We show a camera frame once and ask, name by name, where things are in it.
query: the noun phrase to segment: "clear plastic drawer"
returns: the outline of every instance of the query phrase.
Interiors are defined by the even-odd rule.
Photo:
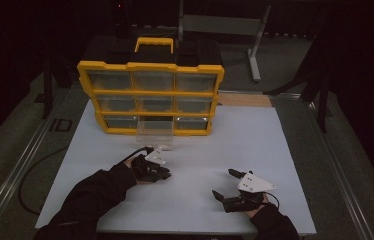
[[[177,117],[175,129],[178,130],[206,130],[209,118],[200,117]]]
[[[145,112],[171,112],[173,97],[166,96],[138,96],[137,107]]]
[[[132,72],[134,88],[146,91],[172,91],[174,89],[174,74],[162,71]]]
[[[104,116],[109,128],[130,128],[136,129],[137,116]]]
[[[102,111],[133,112],[135,111],[135,98],[128,95],[97,95]]]
[[[177,73],[176,90],[184,92],[213,92],[216,74]]]
[[[88,70],[87,74],[94,89],[129,90],[132,88],[128,72]]]
[[[140,146],[172,149],[173,117],[140,117],[137,125],[136,140]]]
[[[209,97],[175,97],[176,111],[183,113],[209,113],[212,98]]]

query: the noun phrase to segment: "white table surface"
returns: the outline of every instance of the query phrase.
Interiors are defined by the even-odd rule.
[[[88,102],[36,228],[59,211],[76,183],[110,169],[138,148],[135,136],[104,133]],[[98,231],[254,234],[244,213],[225,213],[212,195],[212,190],[225,197],[239,195],[240,180],[228,174],[233,168],[252,170],[275,184],[271,193],[280,201],[280,212],[300,234],[316,233],[274,108],[218,106],[209,136],[174,137],[173,149],[163,154],[172,177],[131,188],[126,200],[101,218]]]

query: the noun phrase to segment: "metal frame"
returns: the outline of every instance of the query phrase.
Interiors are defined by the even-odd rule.
[[[12,172],[7,176],[6,180],[0,187],[0,216],[7,207],[10,199],[13,196],[13,193],[17,190],[23,175],[26,173],[26,171],[28,171],[30,163],[34,159],[35,154],[37,153],[37,150],[44,139],[44,136],[46,135],[48,129],[52,124],[52,120],[56,110],[65,100],[68,92],[69,90],[66,89],[59,90],[54,100],[54,105],[56,106],[56,108],[51,109],[50,114],[47,114],[47,117],[42,120],[28,145],[26,146],[24,152],[21,154]]]
[[[343,200],[346,204],[347,209],[349,210],[349,214],[355,225],[357,233],[359,234],[359,238],[362,240],[374,240],[374,234],[369,226],[368,220],[364,215],[363,209],[361,208],[361,204],[359,203],[358,198],[353,192],[353,189],[349,184],[349,180],[347,180],[347,177],[343,171],[342,166],[340,165],[340,162],[330,143],[330,140],[322,132],[320,126],[318,125],[318,121],[315,117],[315,113],[317,112],[317,110],[313,102],[306,107],[306,111],[309,117],[315,120],[312,121],[311,128],[313,129],[316,136],[319,137],[323,149],[328,154],[328,164],[331,167],[334,180],[336,181],[340,193],[343,196]]]
[[[228,33],[240,35],[252,35],[256,40],[252,49],[247,51],[250,70],[253,81],[259,82],[259,73],[256,52],[264,34],[265,25],[268,19],[271,5],[267,5],[260,19],[229,18],[201,15],[184,15],[184,0],[180,1],[180,12],[178,18],[178,40],[183,40],[184,31]]]

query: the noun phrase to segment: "wooden board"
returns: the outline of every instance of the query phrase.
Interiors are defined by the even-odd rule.
[[[218,103],[223,106],[272,107],[268,96],[261,94],[219,93]]]

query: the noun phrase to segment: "dark background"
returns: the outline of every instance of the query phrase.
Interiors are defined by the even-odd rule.
[[[131,24],[177,26],[178,9],[174,0],[0,0],[0,125],[46,54],[59,86],[69,87],[93,35],[132,37]],[[186,0],[184,11],[254,18],[262,9],[246,0]],[[298,75],[329,69],[330,89],[374,166],[374,1],[275,1],[265,31],[314,40]]]

